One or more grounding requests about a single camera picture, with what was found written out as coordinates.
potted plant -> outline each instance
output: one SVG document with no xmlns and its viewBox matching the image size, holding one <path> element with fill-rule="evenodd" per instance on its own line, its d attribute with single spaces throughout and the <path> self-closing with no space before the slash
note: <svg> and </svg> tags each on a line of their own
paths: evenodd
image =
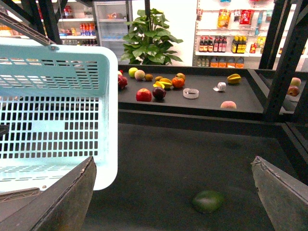
<svg viewBox="0 0 308 231">
<path fill-rule="evenodd" d="M 164 12 L 151 9 L 150 19 L 147 19 L 145 10 L 138 10 L 140 16 L 130 25 L 128 34 L 123 39 L 128 42 L 124 45 L 124 54 L 121 60 L 129 60 L 129 64 L 152 64 L 167 65 L 172 64 L 171 60 L 182 62 L 173 55 L 177 51 L 170 51 L 173 47 L 171 42 L 181 43 L 183 40 L 177 39 L 167 30 L 169 25 Z"/>
</svg>

apple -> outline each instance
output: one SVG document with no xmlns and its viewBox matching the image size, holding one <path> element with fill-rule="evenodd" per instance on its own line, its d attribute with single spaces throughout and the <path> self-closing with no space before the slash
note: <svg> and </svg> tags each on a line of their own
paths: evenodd
<svg viewBox="0 0 308 231">
<path fill-rule="evenodd" d="M 145 72 L 142 70 L 138 70 L 135 72 L 135 79 L 139 81 L 143 80 L 144 76 L 145 76 Z"/>
<path fill-rule="evenodd" d="M 136 100 L 143 102 L 151 102 L 152 94 L 148 89 L 141 88 L 139 91 L 137 91 Z"/>
<path fill-rule="evenodd" d="M 121 90 L 127 85 L 127 78 L 122 75 L 117 75 L 118 89 Z"/>
<path fill-rule="evenodd" d="M 300 80 L 300 78 L 294 77 L 292 78 L 290 85 L 299 87 L 301 83 L 302 81 Z"/>
<path fill-rule="evenodd" d="M 166 91 L 161 87 L 154 88 L 152 93 L 157 100 L 162 100 L 166 96 Z"/>
<path fill-rule="evenodd" d="M 220 106 L 221 108 L 232 108 L 232 109 L 236 109 L 236 104 L 233 101 L 225 101 L 221 104 Z"/>
<path fill-rule="evenodd" d="M 135 67 L 130 68 L 130 69 L 128 70 L 129 76 L 132 77 L 132 78 L 134 78 L 134 77 L 135 77 L 135 72 L 136 72 L 136 71 L 138 71 L 137 68 L 135 68 Z"/>
<path fill-rule="evenodd" d="M 297 96 L 299 94 L 298 86 L 289 86 L 287 94 L 291 96 Z"/>
<path fill-rule="evenodd" d="M 184 81 L 186 80 L 186 76 L 183 73 L 177 73 L 175 77 L 182 78 Z"/>
</svg>

white tape roll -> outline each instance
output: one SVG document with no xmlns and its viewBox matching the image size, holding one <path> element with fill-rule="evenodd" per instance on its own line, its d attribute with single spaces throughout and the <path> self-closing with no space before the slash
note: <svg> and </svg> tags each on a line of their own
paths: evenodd
<svg viewBox="0 0 308 231">
<path fill-rule="evenodd" d="M 224 82 L 219 82 L 218 85 L 217 85 L 217 87 L 214 87 L 213 89 L 214 89 L 215 91 L 224 91 L 226 88 L 227 88 L 226 83 L 224 83 Z"/>
<path fill-rule="evenodd" d="M 199 97 L 199 91 L 197 89 L 185 88 L 183 90 L 183 96 L 187 99 L 196 99 Z"/>
</svg>

glass door fridge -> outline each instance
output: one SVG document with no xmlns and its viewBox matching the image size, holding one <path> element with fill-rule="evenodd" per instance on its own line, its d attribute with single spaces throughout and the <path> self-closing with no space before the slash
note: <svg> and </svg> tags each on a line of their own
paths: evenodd
<svg viewBox="0 0 308 231">
<path fill-rule="evenodd" d="M 128 33 L 125 22 L 132 21 L 131 1 L 95 1 L 94 9 L 100 46 L 112 50 L 119 64 L 128 64 L 120 59 L 124 53 L 123 36 Z"/>
</svg>

light blue plastic basket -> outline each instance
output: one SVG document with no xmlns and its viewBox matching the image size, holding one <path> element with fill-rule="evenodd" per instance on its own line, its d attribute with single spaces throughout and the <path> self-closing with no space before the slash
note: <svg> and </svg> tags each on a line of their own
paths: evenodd
<svg viewBox="0 0 308 231">
<path fill-rule="evenodd" d="M 117 58 L 103 47 L 0 38 L 0 192 L 45 190 L 89 156 L 117 173 Z"/>
</svg>

